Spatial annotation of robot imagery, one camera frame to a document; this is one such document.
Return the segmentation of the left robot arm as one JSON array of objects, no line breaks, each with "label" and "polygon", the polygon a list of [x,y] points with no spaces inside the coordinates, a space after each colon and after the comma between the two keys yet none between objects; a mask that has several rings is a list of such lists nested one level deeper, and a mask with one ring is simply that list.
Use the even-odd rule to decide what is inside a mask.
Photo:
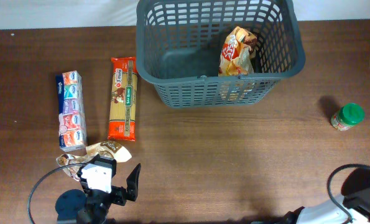
[{"label": "left robot arm", "polygon": [[138,164],[127,177],[127,186],[116,187],[111,184],[116,160],[95,156],[76,173],[82,189],[68,190],[57,199],[57,223],[107,223],[112,204],[124,206],[128,201],[136,201],[140,171]]}]

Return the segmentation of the orange crinkled snack bag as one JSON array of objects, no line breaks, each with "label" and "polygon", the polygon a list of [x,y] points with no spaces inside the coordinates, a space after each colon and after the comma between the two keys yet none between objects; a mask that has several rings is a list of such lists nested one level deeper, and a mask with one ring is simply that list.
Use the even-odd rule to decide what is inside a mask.
[{"label": "orange crinkled snack bag", "polygon": [[[250,31],[239,26],[235,27],[226,37],[221,53],[218,68],[219,77],[249,75],[254,73],[251,60],[255,57],[257,37]],[[229,90],[229,82],[221,85],[222,100],[242,100],[252,91],[254,83],[237,83]]]}]

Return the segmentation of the San Remo spaghetti packet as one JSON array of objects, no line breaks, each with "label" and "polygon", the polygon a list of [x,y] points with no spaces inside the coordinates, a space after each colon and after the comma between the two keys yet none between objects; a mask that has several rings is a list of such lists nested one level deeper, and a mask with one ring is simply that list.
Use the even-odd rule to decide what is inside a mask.
[{"label": "San Remo spaghetti packet", "polygon": [[108,139],[135,141],[137,78],[135,57],[112,58]]}]

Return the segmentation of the green lid jar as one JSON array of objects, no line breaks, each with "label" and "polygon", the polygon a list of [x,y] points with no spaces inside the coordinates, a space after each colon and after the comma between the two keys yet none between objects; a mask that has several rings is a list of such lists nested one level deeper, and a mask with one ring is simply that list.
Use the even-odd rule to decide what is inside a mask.
[{"label": "green lid jar", "polygon": [[356,103],[348,103],[341,107],[330,119],[331,125],[339,131],[346,131],[361,123],[365,112]]}]

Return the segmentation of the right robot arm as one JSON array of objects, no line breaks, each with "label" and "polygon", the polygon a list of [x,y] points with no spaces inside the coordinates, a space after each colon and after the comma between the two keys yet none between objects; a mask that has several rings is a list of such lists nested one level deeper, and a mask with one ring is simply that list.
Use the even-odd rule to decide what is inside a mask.
[{"label": "right robot arm", "polygon": [[[331,117],[331,125],[340,131],[359,124],[364,110],[356,103],[348,103]],[[331,182],[345,169],[354,169],[344,181],[341,194],[334,196]],[[370,166],[345,164],[336,168],[328,177],[326,189],[330,200],[314,207],[300,207],[287,212],[277,222],[259,223],[370,223]]]}]

